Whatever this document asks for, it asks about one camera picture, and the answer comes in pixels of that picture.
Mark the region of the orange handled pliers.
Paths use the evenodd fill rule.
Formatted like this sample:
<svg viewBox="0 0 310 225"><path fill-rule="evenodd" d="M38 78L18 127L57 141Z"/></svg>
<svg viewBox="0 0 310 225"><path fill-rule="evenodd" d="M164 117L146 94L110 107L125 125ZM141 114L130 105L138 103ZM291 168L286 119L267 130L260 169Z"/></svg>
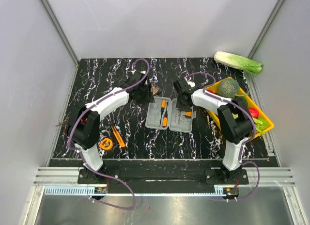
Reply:
<svg viewBox="0 0 310 225"><path fill-rule="evenodd" d="M158 86L152 86L152 93L154 96L158 95L161 92Z"/></svg>

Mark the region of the grey plastic tool case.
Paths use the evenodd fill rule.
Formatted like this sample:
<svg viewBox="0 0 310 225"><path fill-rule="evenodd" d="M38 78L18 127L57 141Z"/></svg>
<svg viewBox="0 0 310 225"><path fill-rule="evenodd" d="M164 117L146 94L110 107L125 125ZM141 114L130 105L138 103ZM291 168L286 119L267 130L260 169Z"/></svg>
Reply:
<svg viewBox="0 0 310 225"><path fill-rule="evenodd" d="M161 117L161 102L162 99L167 100L167 105L165 107L163 116ZM168 97L154 97L154 103L149 103L146 123L145 126L149 129L158 129L158 130L171 130L176 132L185 132L190 133L192 131L193 120L196 118L196 112L193 107L191 107L192 118L186 119L183 117L183 111L179 111L176 109L177 99L170 99ZM166 127L162 127L162 122L164 118L165 112L168 113L168 123Z"/></svg>

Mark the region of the short orange screwdriver handle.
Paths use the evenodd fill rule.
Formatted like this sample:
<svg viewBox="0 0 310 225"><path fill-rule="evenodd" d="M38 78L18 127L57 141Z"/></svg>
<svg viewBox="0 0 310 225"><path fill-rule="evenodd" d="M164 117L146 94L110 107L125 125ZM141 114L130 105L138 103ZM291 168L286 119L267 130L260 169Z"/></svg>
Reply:
<svg viewBox="0 0 310 225"><path fill-rule="evenodd" d="M163 122L162 122L162 127L166 127L168 123L168 113L165 112Z"/></svg>

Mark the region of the orange utility knife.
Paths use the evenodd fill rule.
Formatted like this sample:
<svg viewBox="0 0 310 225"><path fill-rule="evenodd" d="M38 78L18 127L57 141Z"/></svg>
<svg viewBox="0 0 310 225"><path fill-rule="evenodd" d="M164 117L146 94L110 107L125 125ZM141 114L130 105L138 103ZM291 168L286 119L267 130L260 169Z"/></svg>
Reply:
<svg viewBox="0 0 310 225"><path fill-rule="evenodd" d="M112 126L111 128L112 128L112 132L113 132L118 144L120 145L120 147L125 148L125 142L123 141L120 132L116 129L115 126Z"/></svg>

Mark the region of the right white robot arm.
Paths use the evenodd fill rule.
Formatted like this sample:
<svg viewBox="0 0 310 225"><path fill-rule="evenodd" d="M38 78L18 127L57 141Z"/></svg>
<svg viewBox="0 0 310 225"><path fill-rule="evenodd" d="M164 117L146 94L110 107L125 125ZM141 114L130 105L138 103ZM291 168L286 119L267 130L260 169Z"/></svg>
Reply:
<svg viewBox="0 0 310 225"><path fill-rule="evenodd" d="M221 97L205 88L192 87L185 79L175 81L173 86L177 92L176 109L187 112L197 106L212 111L218 117L222 135L226 139L218 175L224 183L232 184L242 169L244 146L256 134L255 123L245 101Z"/></svg>

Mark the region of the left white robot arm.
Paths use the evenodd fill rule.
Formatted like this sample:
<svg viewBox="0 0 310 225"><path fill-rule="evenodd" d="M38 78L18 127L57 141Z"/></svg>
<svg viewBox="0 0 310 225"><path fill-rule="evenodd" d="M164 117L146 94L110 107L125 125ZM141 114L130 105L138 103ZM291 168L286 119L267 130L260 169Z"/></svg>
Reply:
<svg viewBox="0 0 310 225"><path fill-rule="evenodd" d="M71 111L65 129L68 136L67 147L79 151L84 165L90 170L88 178L95 184L103 182L105 178L105 172L101 169L103 161L97 147L100 122L131 100L137 104L153 100L147 73L135 71L132 77L107 95L85 105L75 106Z"/></svg>

